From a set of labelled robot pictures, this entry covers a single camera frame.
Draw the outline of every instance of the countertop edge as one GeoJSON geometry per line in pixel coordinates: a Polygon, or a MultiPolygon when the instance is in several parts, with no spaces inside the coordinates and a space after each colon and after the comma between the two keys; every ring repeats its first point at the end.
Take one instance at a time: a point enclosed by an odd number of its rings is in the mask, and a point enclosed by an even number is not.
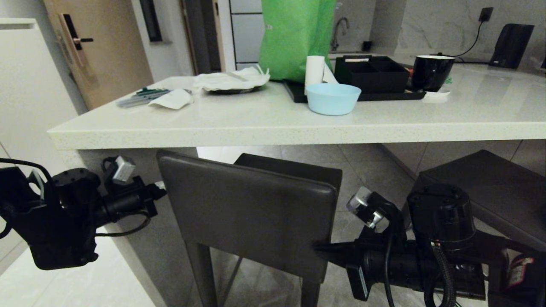
{"type": "Polygon", "coordinates": [[[55,131],[58,150],[544,139],[546,122],[55,131]]]}

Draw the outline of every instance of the paper towel roll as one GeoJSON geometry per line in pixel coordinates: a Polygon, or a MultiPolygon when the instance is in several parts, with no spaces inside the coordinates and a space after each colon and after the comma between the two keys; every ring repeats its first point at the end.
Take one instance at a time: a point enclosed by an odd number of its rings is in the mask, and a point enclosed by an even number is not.
{"type": "Polygon", "coordinates": [[[326,83],[339,84],[326,63],[324,63],[324,77],[322,77],[322,80],[326,83]]]}
{"type": "Polygon", "coordinates": [[[305,87],[322,83],[324,64],[323,56],[312,55],[307,57],[307,62],[305,63],[305,87]]]}

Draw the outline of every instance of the wall outlet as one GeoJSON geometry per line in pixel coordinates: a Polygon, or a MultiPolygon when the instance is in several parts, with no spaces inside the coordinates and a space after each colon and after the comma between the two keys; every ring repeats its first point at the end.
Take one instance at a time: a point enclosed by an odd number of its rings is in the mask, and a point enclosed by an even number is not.
{"type": "Polygon", "coordinates": [[[493,13],[493,8],[483,8],[482,12],[479,14],[478,21],[489,21],[491,19],[492,13],[493,13]]]}

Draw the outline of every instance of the white cabinet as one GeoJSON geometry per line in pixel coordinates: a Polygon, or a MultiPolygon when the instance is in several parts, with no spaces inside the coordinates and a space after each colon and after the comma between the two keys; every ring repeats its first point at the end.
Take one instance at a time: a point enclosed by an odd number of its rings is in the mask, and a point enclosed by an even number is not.
{"type": "MultiPolygon", "coordinates": [[[[36,20],[0,19],[0,45],[0,157],[60,173],[66,167],[46,131],[77,114],[36,20]]],[[[21,168],[28,175],[30,169],[21,168]]],[[[4,226],[0,220],[0,231],[4,226]]],[[[15,231],[0,240],[0,274],[25,246],[15,231]]]]}
{"type": "Polygon", "coordinates": [[[232,14],[261,13],[261,0],[231,0],[232,14]]]}
{"type": "Polygon", "coordinates": [[[235,61],[258,62],[260,45],[265,32],[262,14],[232,15],[235,61]]]}

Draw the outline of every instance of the marble backsplash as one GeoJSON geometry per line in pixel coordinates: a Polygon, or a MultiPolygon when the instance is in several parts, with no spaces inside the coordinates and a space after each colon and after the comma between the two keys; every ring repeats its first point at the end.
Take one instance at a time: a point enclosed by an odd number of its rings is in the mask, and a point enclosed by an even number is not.
{"type": "Polygon", "coordinates": [[[505,24],[534,25],[520,70],[536,71],[546,52],[544,0],[377,0],[371,39],[376,51],[459,54],[474,42],[484,7],[494,7],[491,20],[482,25],[476,46],[465,56],[488,61],[505,24]]]}
{"type": "Polygon", "coordinates": [[[362,48],[362,42],[370,40],[373,15],[376,0],[338,0],[334,16],[334,30],[339,18],[346,17],[350,28],[347,34],[342,35],[338,30],[338,51],[358,51],[362,48]]]}

